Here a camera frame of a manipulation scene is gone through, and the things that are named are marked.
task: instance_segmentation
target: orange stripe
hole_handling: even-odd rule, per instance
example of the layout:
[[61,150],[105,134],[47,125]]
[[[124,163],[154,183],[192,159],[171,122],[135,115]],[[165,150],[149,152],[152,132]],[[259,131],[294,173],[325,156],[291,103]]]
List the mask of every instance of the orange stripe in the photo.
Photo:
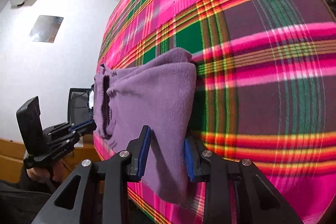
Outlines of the orange stripe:
[[336,160],[320,163],[272,164],[254,161],[254,164],[266,175],[313,175],[325,174],[336,171]]
[[248,148],[272,148],[292,146],[294,149],[307,147],[307,141],[315,145],[326,146],[336,145],[336,132],[291,134],[291,135],[243,135],[243,134],[222,134],[215,132],[193,131],[193,135],[209,144],[248,147]]
[[207,149],[216,154],[235,159],[249,158],[262,162],[286,162],[294,165],[295,162],[336,160],[336,146],[308,149],[256,149],[222,146],[205,143]]
[[96,150],[96,152],[97,152],[99,158],[100,158],[101,160],[105,160],[105,159],[103,158],[103,156],[99,153],[98,148],[97,148],[95,145],[93,145],[93,146],[94,146],[94,148],[95,148],[95,150]]
[[155,208],[150,206],[146,201],[144,201],[136,192],[128,187],[129,197],[144,211],[146,211],[155,221],[161,224],[171,224],[168,219],[159,213]]

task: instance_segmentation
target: person's arm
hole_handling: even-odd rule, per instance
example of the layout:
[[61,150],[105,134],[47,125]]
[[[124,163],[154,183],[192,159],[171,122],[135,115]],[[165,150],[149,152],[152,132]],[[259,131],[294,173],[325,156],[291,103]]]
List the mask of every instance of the person's arm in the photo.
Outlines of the person's arm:
[[[52,183],[57,188],[63,178],[63,165],[59,161],[53,166],[53,178]],[[41,169],[34,167],[31,169],[26,169],[24,166],[21,169],[20,180],[18,182],[18,189],[41,192],[41,193],[51,193],[49,186],[45,183],[46,180],[50,179],[50,174],[46,169]]]

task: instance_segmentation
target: wooden desk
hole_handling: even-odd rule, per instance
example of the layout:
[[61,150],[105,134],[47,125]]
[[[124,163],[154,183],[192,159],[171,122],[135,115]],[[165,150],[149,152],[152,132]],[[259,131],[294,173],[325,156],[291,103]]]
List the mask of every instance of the wooden desk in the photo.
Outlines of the wooden desk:
[[[82,160],[100,161],[93,146],[92,135],[86,135],[83,143],[83,147],[76,147],[72,153],[64,157],[64,163],[70,171],[81,163]],[[0,138],[0,179],[8,182],[19,181],[25,150],[23,143]],[[68,175],[69,172],[64,169],[64,179]]]

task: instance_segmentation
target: plaid blanket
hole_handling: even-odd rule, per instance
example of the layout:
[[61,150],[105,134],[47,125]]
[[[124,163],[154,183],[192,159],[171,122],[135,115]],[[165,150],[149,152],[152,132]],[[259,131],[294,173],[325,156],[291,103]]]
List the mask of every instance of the plaid blanket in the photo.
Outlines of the plaid blanket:
[[[306,223],[336,193],[336,24],[323,0],[121,0],[99,64],[126,68],[173,47],[193,54],[191,133],[229,160],[249,158]],[[114,152],[95,135],[103,159]],[[205,185],[184,204],[144,183],[129,196],[157,223],[202,223]]]

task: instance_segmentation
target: cable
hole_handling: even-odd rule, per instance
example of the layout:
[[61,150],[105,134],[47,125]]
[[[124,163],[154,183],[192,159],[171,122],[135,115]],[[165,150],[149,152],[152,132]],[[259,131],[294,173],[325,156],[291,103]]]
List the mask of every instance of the cable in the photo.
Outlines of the cable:
[[86,91],[86,92],[83,92],[83,93],[80,94],[80,95],[77,95],[77,96],[72,97],[72,98],[70,99],[70,102],[71,102],[73,99],[75,99],[75,98],[77,98],[77,97],[81,97],[81,96],[83,96],[83,95],[86,94],[86,93],[87,93],[87,91]]
[[65,169],[67,169],[69,171],[69,173],[71,173],[70,169],[64,164],[64,162],[62,162],[62,164],[65,167]]

